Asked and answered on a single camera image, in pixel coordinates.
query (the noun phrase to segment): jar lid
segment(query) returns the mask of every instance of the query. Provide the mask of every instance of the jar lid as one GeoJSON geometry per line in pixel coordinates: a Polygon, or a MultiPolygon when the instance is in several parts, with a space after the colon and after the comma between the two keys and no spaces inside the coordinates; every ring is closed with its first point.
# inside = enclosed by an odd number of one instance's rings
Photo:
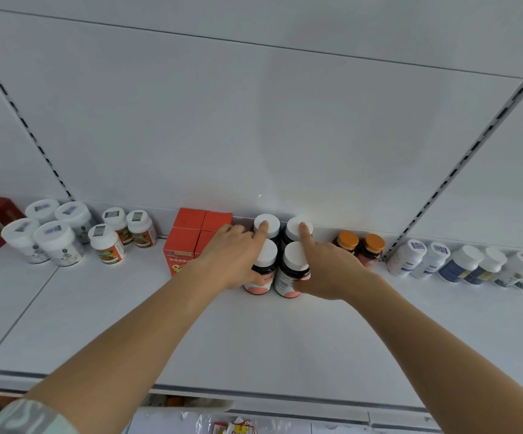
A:
{"type": "Polygon", "coordinates": [[[102,220],[105,224],[123,228],[127,226],[127,215],[120,207],[107,208],[102,214],[102,220]]]}
{"type": "Polygon", "coordinates": [[[54,216],[54,211],[60,204],[57,200],[35,201],[26,207],[24,214],[27,218],[46,219],[54,216]]]}
{"type": "Polygon", "coordinates": [[[127,224],[131,233],[136,233],[150,229],[153,221],[145,210],[133,210],[127,215],[127,224]]]}
{"type": "Polygon", "coordinates": [[[258,231],[260,225],[264,221],[267,221],[269,224],[267,229],[267,238],[272,239],[276,237],[280,233],[281,222],[280,219],[277,218],[277,216],[270,215],[268,213],[258,215],[253,220],[253,231],[258,231]]]}
{"type": "Polygon", "coordinates": [[[352,231],[341,231],[340,234],[338,234],[338,244],[342,248],[352,251],[356,246],[358,245],[358,242],[360,240],[358,239],[358,236],[356,236],[352,231]]]}
{"type": "Polygon", "coordinates": [[[311,224],[307,216],[296,216],[287,221],[286,234],[293,241],[300,241],[300,222],[308,226],[309,233],[312,234],[314,226],[311,224]]]}
{"type": "Polygon", "coordinates": [[[431,242],[426,248],[426,256],[433,260],[445,261],[450,256],[450,249],[441,242],[431,242]]]}
{"type": "Polygon", "coordinates": [[[480,267],[489,272],[499,272],[505,263],[507,263],[507,257],[498,248],[486,247],[480,267]]]}
{"type": "Polygon", "coordinates": [[[472,245],[463,245],[456,252],[456,261],[460,266],[476,265],[484,259],[482,252],[472,245]]]}
{"type": "Polygon", "coordinates": [[[73,229],[64,221],[47,222],[37,228],[32,237],[44,251],[62,249],[76,239],[73,229]]]}
{"type": "Polygon", "coordinates": [[[12,221],[2,229],[0,235],[12,247],[31,247],[34,245],[32,234],[40,227],[36,219],[22,218],[12,221]]]}
{"type": "Polygon", "coordinates": [[[406,242],[407,250],[411,255],[424,256],[426,254],[426,245],[416,239],[410,239],[406,242]]]}
{"type": "Polygon", "coordinates": [[[377,234],[367,234],[364,239],[366,249],[374,254],[380,253],[384,247],[386,247],[386,242],[377,234]]]}
{"type": "Polygon", "coordinates": [[[258,259],[254,265],[258,268],[266,268],[272,266],[275,263],[275,259],[278,256],[278,246],[271,240],[266,239],[261,248],[258,259]]]}
{"type": "Polygon", "coordinates": [[[91,247],[95,250],[105,250],[119,240],[119,235],[108,224],[97,224],[88,231],[91,247]]]}
{"type": "Polygon", "coordinates": [[[309,268],[301,242],[290,242],[284,250],[284,263],[294,271],[305,271],[309,268]]]}
{"type": "Polygon", "coordinates": [[[86,204],[79,201],[72,201],[61,205],[54,211],[54,216],[59,221],[64,221],[71,227],[80,227],[85,222],[91,220],[91,212],[86,204]]]}

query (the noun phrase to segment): orange box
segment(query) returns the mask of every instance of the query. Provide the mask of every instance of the orange box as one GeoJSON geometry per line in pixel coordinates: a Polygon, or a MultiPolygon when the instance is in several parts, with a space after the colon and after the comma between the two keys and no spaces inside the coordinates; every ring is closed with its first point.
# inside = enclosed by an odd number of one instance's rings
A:
{"type": "Polygon", "coordinates": [[[203,231],[199,233],[199,239],[197,240],[197,245],[195,246],[195,258],[198,258],[205,247],[207,247],[207,244],[213,237],[215,236],[215,232],[213,231],[203,231]]]}
{"type": "Polygon", "coordinates": [[[169,265],[171,276],[177,274],[187,262],[195,258],[195,246],[199,239],[199,230],[171,228],[163,246],[163,254],[169,265]]]}
{"type": "Polygon", "coordinates": [[[189,228],[191,230],[200,230],[205,218],[205,210],[196,210],[194,208],[180,208],[173,222],[176,228],[189,228]]]}
{"type": "Polygon", "coordinates": [[[207,210],[203,224],[201,225],[202,231],[218,231],[221,226],[225,224],[231,224],[233,213],[219,213],[210,212],[207,210]]]}

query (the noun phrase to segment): camouflage sleeve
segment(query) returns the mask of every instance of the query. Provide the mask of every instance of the camouflage sleeve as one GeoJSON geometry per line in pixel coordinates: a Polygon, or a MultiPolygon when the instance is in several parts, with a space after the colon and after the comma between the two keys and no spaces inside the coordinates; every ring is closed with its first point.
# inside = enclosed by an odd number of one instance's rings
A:
{"type": "Polygon", "coordinates": [[[0,434],[78,434],[78,431],[52,408],[19,399],[0,412],[0,434]]]}

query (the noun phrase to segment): hand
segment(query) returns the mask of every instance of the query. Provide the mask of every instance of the hand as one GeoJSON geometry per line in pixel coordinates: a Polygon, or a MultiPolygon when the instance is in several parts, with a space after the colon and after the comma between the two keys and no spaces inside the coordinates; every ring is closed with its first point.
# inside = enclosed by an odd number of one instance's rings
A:
{"type": "Polygon", "coordinates": [[[346,300],[357,285],[376,277],[352,253],[334,244],[314,242],[309,229],[300,223],[301,244],[311,277],[296,282],[294,290],[326,300],[346,300]]]}
{"type": "Polygon", "coordinates": [[[246,283],[263,285],[263,276],[252,271],[252,266],[262,250],[268,227],[267,221],[262,222],[254,235],[245,231],[243,225],[224,225],[192,262],[200,263],[200,271],[205,271],[210,280],[219,282],[222,290],[246,283]]]}

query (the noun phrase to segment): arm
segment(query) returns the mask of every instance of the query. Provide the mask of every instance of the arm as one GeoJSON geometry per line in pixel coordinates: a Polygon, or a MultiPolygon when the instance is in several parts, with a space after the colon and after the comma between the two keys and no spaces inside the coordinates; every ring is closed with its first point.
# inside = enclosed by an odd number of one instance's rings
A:
{"type": "Polygon", "coordinates": [[[267,222],[254,237],[243,226],[222,227],[198,259],[42,380],[26,399],[55,409],[80,434],[120,433],[215,296],[244,283],[263,284],[251,267],[266,233],[267,222]]]}
{"type": "Polygon", "coordinates": [[[350,253],[315,243],[303,224],[300,233],[312,277],[294,288],[356,309],[446,434],[523,432],[522,387],[350,253]]]}

